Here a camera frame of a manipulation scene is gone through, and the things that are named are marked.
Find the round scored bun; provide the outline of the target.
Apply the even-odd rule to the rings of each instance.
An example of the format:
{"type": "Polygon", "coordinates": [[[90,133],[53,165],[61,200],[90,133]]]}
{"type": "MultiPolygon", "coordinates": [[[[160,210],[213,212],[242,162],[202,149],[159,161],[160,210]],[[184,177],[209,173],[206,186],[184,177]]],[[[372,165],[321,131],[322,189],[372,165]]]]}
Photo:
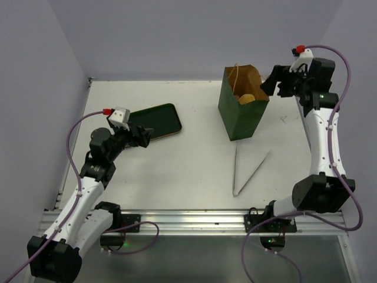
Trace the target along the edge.
{"type": "Polygon", "coordinates": [[[245,105],[256,100],[253,94],[244,94],[242,96],[234,95],[234,97],[236,98],[236,100],[239,102],[240,105],[245,105]]]}

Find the green paper bag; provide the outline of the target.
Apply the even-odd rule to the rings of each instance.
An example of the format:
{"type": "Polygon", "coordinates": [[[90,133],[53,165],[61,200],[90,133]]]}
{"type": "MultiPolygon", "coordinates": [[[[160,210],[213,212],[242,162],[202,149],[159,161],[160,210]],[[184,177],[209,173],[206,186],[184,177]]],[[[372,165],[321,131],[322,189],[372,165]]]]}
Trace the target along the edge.
{"type": "Polygon", "coordinates": [[[225,67],[218,109],[231,141],[252,137],[269,103],[262,77],[252,65],[225,67]]]}

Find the metal tongs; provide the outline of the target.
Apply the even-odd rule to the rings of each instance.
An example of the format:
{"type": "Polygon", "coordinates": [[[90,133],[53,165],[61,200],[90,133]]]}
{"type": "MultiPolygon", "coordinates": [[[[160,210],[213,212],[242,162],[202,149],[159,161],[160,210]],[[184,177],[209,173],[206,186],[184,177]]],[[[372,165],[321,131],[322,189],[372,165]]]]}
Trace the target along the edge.
{"type": "Polygon", "coordinates": [[[266,160],[270,150],[252,152],[248,146],[237,145],[234,157],[232,195],[236,197],[266,160]]]}

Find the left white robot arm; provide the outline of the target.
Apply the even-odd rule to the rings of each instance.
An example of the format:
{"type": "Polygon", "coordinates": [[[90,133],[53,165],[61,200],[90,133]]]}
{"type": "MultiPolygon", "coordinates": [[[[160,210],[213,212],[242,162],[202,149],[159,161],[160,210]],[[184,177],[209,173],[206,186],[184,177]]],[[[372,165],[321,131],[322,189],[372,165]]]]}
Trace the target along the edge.
{"type": "Polygon", "coordinates": [[[74,282],[85,254],[100,235],[121,228],[120,206],[95,202],[115,172],[114,161],[118,155],[127,146],[147,147],[153,130],[137,125],[113,129],[113,133],[103,127],[91,133],[90,150],[69,201],[42,236],[29,240],[27,251],[32,276],[74,282]]]}

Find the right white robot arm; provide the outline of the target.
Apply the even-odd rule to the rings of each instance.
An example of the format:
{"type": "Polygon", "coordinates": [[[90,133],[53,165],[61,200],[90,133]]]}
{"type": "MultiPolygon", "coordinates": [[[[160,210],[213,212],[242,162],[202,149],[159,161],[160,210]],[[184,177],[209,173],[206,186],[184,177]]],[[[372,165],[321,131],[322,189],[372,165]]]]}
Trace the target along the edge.
{"type": "Polygon", "coordinates": [[[292,71],[275,65],[261,85],[269,96],[278,88],[278,96],[298,99],[311,153],[308,177],[294,185],[291,196],[271,201],[271,212],[262,217],[264,228],[272,232],[296,211],[337,212],[356,188],[355,181],[347,178],[340,157],[339,112],[335,109],[339,97],[329,91],[335,62],[314,58],[297,61],[295,67],[292,71]]]}

